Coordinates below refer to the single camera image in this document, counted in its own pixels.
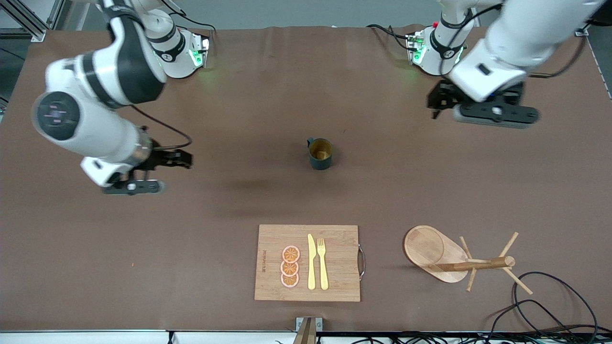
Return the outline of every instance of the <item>toy orange slice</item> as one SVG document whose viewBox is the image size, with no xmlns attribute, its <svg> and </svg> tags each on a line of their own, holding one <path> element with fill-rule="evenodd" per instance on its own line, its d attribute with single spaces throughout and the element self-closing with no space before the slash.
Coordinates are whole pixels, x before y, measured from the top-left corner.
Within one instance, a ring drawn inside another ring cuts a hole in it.
<svg viewBox="0 0 612 344">
<path fill-rule="evenodd" d="M 297 263 L 287 263 L 286 261 L 280 263 L 280 272 L 287 277 L 295 276 L 299 268 Z"/>
<path fill-rule="evenodd" d="M 300 275 L 297 275 L 297 274 L 291 277 L 288 277 L 285 275 L 280 276 L 280 283 L 282 283 L 287 288 L 293 288 L 294 286 L 297 285 L 299 281 L 300 281 Z"/>
<path fill-rule="evenodd" d="M 300 258 L 300 250 L 293 246 L 289 245 L 283 249 L 283 260 L 287 263 L 295 263 Z"/>
</svg>

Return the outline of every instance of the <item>gray floor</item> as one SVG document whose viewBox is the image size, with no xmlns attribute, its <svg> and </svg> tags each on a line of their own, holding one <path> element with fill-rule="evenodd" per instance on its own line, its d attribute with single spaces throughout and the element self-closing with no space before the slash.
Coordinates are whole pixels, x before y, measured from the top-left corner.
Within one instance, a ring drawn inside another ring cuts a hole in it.
<svg viewBox="0 0 612 344">
<path fill-rule="evenodd" d="M 428 25 L 439 19 L 440 7 L 433 0 L 183 0 L 178 1 L 188 16 L 210 23 L 217 29 L 259 29 L 269 26 L 350 26 L 368 24 L 405 26 Z M 104 30 L 102 14 L 93 6 L 72 4 L 65 11 L 62 29 Z M 495 14 L 487 14 L 483 25 L 491 23 Z M 198 27 L 182 18 L 176 23 Z M 589 29 L 589 40 L 606 80 L 612 81 L 612 28 Z M 25 57 L 30 42 L 25 39 L 0 39 L 0 47 Z M 9 99 L 21 72 L 23 61 L 0 51 L 0 96 Z"/>
</svg>

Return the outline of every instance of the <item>wooden base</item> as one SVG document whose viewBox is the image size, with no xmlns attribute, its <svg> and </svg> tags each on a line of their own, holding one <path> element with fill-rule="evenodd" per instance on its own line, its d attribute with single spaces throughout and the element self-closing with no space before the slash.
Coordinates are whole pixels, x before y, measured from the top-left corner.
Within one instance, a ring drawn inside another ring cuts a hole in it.
<svg viewBox="0 0 612 344">
<path fill-rule="evenodd" d="M 467 271 L 445 271 L 439 265 L 466 263 L 468 255 L 453 240 L 430 226 L 416 226 L 404 237 L 404 253 L 416 266 L 442 282 L 463 280 Z"/>
</svg>

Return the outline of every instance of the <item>brown table surface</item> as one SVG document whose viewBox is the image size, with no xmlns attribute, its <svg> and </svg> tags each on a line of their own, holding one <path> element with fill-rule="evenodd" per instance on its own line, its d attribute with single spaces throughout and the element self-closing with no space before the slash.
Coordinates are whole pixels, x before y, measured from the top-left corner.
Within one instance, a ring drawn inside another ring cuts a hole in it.
<svg viewBox="0 0 612 344">
<path fill-rule="evenodd" d="M 542 119 L 514 130 L 449 111 L 431 120 L 425 98 L 438 78 L 378 31 L 217 31 L 209 69 L 169 80 L 141 106 L 191 134 L 193 169 L 153 173 L 163 195 L 119 197 L 102 195 L 81 157 L 30 120 L 47 64 L 108 42 L 51 31 L 32 44 L 0 125 L 1 329 L 282 330 L 308 315 L 331 331 L 489 329 L 512 281 L 481 271 L 467 293 L 467 279 L 416 268 L 402 239 L 421 224 L 463 235 L 475 258 L 496 256 L 518 231 L 515 273 L 557 275 L 612 323 L 612 103 L 589 50 L 564 75 L 527 82 L 523 103 Z M 562 66 L 577 43 L 542 69 Z M 130 108 L 119 114 L 163 144 L 182 141 Z M 310 168 L 309 136 L 335 144 L 331 169 Z M 362 301 L 254 301 L 260 223 L 359 225 Z M 559 285 L 525 282 L 565 323 L 591 321 Z M 498 329 L 528 328 L 512 313 Z"/>
</svg>

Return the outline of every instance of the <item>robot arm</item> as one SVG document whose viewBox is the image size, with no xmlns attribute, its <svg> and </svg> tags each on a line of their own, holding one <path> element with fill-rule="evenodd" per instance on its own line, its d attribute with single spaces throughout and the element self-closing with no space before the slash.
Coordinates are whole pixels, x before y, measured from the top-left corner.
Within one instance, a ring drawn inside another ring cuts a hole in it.
<svg viewBox="0 0 612 344">
<path fill-rule="evenodd" d="M 484 39 L 429 95 L 428 107 L 453 108 L 460 122 L 525 128 L 539 118 L 519 105 L 524 79 L 606 0 L 506 0 Z"/>
<path fill-rule="evenodd" d="M 49 141 L 85 156 L 81 167 L 106 188 L 127 187 L 122 178 L 128 174 L 131 181 L 134 170 L 191 165 L 191 155 L 183 151 L 156 151 L 158 144 L 143 129 L 115 111 L 157 99 L 166 82 L 131 5 L 130 0 L 100 1 L 113 43 L 52 62 L 45 72 L 47 90 L 36 100 L 32 118 Z M 147 187 L 150 192 L 161 190 L 159 184 Z"/>
<path fill-rule="evenodd" d="M 96 3 L 98 0 L 73 0 Z M 132 0 L 131 6 L 144 24 L 144 33 L 153 46 L 164 72 L 171 78 L 185 78 L 204 67 L 209 49 L 209 38 L 178 30 L 172 18 L 159 7 L 169 7 L 180 13 L 181 8 L 172 0 Z M 107 12 L 100 4 L 97 7 Z"/>
<path fill-rule="evenodd" d="M 465 38 L 474 27 L 471 7 L 489 7 L 502 0 L 437 0 L 440 21 L 407 37 L 408 59 L 425 73 L 443 75 L 459 61 Z"/>
</svg>

